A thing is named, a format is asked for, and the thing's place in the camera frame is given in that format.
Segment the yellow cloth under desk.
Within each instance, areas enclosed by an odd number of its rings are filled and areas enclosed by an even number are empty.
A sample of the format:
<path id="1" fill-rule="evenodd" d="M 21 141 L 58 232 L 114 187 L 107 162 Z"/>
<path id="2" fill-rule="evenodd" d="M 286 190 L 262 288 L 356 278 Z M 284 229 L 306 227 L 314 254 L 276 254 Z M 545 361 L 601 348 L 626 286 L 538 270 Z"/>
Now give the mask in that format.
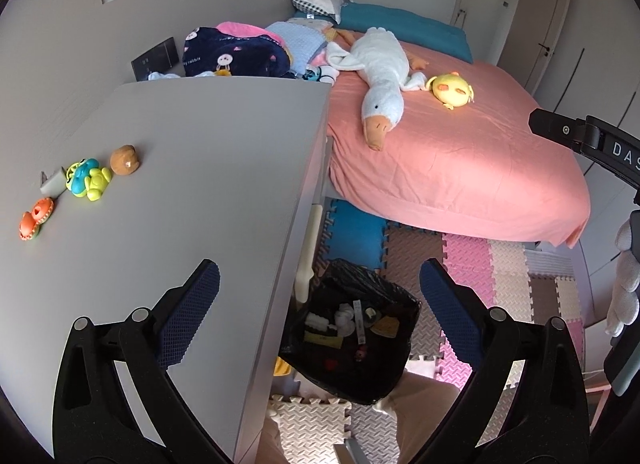
<path id="1" fill-rule="evenodd" d="M 278 357 L 274 362 L 273 367 L 273 376 L 274 377 L 285 377 L 292 373 L 292 366 L 288 364 L 288 362 L 284 361 L 282 358 Z"/>

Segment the black wall socket panel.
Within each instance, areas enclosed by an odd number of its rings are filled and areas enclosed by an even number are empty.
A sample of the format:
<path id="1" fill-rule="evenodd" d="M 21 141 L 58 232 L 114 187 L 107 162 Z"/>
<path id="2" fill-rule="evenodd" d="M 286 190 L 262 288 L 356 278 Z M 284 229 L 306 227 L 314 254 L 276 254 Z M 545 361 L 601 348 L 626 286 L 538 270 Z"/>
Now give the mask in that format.
<path id="1" fill-rule="evenodd" d="M 137 82 L 147 80 L 153 72 L 165 74 L 179 63 L 175 39 L 169 37 L 131 61 Z"/>

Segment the grey desk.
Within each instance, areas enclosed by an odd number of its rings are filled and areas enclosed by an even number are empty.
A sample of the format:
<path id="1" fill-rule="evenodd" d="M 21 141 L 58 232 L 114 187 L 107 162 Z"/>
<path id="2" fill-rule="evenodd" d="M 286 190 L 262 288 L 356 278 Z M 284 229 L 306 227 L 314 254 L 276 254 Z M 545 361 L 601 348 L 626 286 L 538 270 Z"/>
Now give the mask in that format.
<path id="1" fill-rule="evenodd" d="M 216 443 L 256 453 L 326 140 L 329 87 L 180 78 L 118 87 L 79 122 L 1 107 L 1 385 L 52 444 L 58 367 L 73 320 L 125 319 L 203 259 L 220 291 L 171 378 Z M 131 144 L 132 175 L 88 202 L 63 195 L 39 236 L 17 233 L 40 172 Z"/>

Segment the colourful foam floor mat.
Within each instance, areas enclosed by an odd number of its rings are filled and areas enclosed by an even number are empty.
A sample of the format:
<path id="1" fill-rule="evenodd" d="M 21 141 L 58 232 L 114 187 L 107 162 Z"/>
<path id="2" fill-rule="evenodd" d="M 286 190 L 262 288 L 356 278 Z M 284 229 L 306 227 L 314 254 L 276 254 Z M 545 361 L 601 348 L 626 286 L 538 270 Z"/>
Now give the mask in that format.
<path id="1" fill-rule="evenodd" d="M 435 258 L 420 291 L 472 373 L 415 463 L 579 463 L 589 446 L 582 369 L 560 317 L 514 320 L 454 282 Z M 372 404 L 400 380 L 419 299 L 345 259 L 326 267 L 285 323 L 280 357 L 337 397 Z"/>

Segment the black trash bin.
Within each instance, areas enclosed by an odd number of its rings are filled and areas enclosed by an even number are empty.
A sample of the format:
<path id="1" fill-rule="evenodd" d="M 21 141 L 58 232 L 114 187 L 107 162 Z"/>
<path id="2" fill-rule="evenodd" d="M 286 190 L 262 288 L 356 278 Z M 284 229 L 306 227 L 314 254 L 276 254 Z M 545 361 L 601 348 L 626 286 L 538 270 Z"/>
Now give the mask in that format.
<path id="1" fill-rule="evenodd" d="M 357 343 L 356 299 L 366 328 L 363 346 Z M 420 312 L 420 302 L 404 288 L 334 259 L 308 300 L 286 319 L 279 357 L 329 394 L 373 404 L 398 384 Z"/>

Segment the white barcode carton box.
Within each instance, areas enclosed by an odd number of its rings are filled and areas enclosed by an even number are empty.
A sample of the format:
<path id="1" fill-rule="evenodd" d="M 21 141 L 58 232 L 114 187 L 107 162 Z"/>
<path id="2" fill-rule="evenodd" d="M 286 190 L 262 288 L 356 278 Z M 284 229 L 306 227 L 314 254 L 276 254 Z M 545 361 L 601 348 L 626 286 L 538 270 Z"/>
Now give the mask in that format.
<path id="1" fill-rule="evenodd" d="M 352 308 L 354 308 L 354 320 L 356 325 L 357 343 L 360 346 L 363 346 L 366 343 L 366 328 L 364 327 L 362 306 L 359 299 L 356 299 L 352 303 Z"/>

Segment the teal pillow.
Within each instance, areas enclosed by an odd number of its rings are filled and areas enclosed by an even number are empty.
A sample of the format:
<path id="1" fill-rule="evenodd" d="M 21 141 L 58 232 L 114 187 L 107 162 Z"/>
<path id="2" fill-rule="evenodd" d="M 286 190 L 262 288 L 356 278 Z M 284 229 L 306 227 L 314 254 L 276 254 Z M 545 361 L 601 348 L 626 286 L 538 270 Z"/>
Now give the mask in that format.
<path id="1" fill-rule="evenodd" d="M 356 32 L 385 28 L 401 42 L 410 42 L 468 63 L 473 62 L 471 48 L 461 28 L 411 11 L 351 2 L 343 7 L 341 23 L 337 27 Z"/>

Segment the pink bed sheet mattress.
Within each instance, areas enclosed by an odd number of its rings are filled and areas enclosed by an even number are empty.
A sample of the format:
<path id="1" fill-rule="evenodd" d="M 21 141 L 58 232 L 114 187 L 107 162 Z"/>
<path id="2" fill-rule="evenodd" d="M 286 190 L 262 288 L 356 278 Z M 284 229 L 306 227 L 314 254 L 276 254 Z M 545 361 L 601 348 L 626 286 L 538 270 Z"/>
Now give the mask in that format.
<path id="1" fill-rule="evenodd" d="M 421 229 L 574 246 L 589 220 L 588 187 L 570 150 L 530 131 L 533 97 L 495 65 L 407 48 L 427 60 L 427 75 L 459 73 L 474 100 L 448 110 L 427 91 L 407 92 L 404 116 L 376 152 L 360 122 L 368 86 L 341 74 L 328 124 L 336 192 L 366 213 Z"/>

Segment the pink blanket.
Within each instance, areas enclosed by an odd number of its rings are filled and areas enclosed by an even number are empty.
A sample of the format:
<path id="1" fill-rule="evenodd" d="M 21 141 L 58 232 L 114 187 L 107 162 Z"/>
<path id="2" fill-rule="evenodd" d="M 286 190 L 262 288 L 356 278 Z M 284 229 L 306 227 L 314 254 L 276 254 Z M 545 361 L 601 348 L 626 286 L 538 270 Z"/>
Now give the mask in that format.
<path id="1" fill-rule="evenodd" d="M 233 51 L 282 50 L 287 52 L 284 39 L 272 31 L 259 26 L 233 21 L 224 21 L 215 30 L 229 39 Z"/>

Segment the brown plush toy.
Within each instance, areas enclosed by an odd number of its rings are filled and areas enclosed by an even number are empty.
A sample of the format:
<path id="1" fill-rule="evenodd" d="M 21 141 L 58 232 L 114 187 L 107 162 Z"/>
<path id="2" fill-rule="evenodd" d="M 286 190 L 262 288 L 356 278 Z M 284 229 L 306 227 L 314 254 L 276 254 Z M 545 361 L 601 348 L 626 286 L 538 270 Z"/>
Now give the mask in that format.
<path id="1" fill-rule="evenodd" d="M 111 170 L 118 176 L 129 176 L 141 165 L 137 150 L 131 144 L 125 144 L 114 150 L 110 157 Z"/>

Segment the blue green frog toy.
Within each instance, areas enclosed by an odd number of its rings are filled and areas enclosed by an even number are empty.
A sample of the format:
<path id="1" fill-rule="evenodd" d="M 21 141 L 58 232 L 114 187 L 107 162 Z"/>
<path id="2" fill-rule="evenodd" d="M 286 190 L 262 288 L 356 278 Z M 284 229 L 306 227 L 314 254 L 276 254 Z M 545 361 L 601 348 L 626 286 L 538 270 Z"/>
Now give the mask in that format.
<path id="1" fill-rule="evenodd" d="M 111 169 L 101 166 L 95 158 L 83 158 L 66 169 L 65 185 L 76 198 L 96 202 L 102 198 L 112 178 Z"/>

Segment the navy rabbit blanket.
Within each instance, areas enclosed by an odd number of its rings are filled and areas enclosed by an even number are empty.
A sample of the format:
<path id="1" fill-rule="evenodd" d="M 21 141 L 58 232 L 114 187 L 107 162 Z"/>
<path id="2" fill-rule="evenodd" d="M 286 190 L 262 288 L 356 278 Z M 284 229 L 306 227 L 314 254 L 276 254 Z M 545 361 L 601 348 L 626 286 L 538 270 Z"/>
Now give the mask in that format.
<path id="1" fill-rule="evenodd" d="M 238 37 L 218 28 L 197 28 L 183 45 L 186 76 L 294 77 L 286 49 L 268 35 Z"/>

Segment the light blue knitted blanket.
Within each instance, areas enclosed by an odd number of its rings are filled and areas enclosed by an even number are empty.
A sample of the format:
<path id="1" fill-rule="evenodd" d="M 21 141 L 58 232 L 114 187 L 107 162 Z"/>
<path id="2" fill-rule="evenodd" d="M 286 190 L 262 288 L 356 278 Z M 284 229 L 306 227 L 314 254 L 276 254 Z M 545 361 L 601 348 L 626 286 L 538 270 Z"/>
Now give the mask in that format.
<path id="1" fill-rule="evenodd" d="M 291 71 L 296 75 L 303 75 L 307 65 L 326 46 L 326 36 L 308 25 L 277 21 L 266 30 L 283 40 L 291 56 Z"/>

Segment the yellow chick plush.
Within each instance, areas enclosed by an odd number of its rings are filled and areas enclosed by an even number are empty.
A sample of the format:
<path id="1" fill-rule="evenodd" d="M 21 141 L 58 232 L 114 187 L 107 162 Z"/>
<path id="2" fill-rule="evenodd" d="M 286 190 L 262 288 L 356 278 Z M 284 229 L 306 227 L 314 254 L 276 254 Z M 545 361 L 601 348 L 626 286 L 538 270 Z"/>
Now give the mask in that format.
<path id="1" fill-rule="evenodd" d="M 474 101 L 473 87 L 458 72 L 432 76 L 427 80 L 425 89 L 448 110 Z"/>

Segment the white goose plush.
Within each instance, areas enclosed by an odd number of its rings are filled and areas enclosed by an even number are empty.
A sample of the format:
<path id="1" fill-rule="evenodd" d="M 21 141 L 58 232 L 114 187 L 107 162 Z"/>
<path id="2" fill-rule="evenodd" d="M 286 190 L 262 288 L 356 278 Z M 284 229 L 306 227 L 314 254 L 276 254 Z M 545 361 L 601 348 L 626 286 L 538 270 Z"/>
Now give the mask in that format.
<path id="1" fill-rule="evenodd" d="M 334 39 L 326 46 L 326 60 L 337 71 L 357 73 L 368 85 L 361 103 L 363 135 L 370 149 L 381 151 L 404 115 L 404 92 L 425 89 L 428 61 L 401 46 L 385 28 L 368 28 L 360 37 L 347 30 L 336 34 L 349 50 Z"/>

